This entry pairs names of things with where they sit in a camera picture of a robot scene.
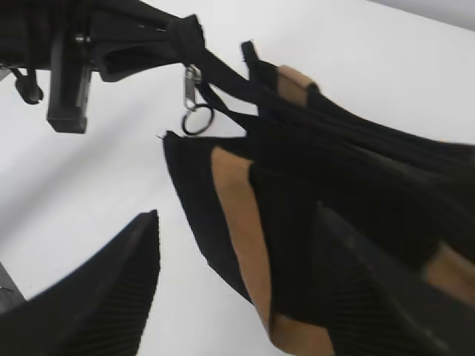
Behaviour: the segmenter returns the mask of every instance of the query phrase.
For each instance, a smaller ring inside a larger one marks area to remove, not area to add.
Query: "ribbed black fabric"
[[[135,356],[160,270],[157,212],[139,215],[82,267],[0,318],[8,356]]]
[[[314,241],[337,355],[473,354],[473,308],[424,283],[322,205]]]
[[[214,191],[211,153],[219,146],[253,161],[249,182],[269,255],[271,313],[327,327],[337,356],[473,354],[473,310],[422,276],[441,243],[475,263],[475,189],[467,179],[475,175],[473,147],[368,122],[317,85],[307,89],[308,107],[294,105],[279,97],[278,69],[250,42],[243,44],[248,81],[205,48],[194,16],[175,21],[169,33],[181,61],[201,70],[205,101],[247,132],[240,139],[170,133],[164,140],[209,265],[249,299]],[[211,85],[256,104],[259,115],[229,110]],[[351,228],[322,222],[316,202]],[[315,221],[327,224],[321,236]]]

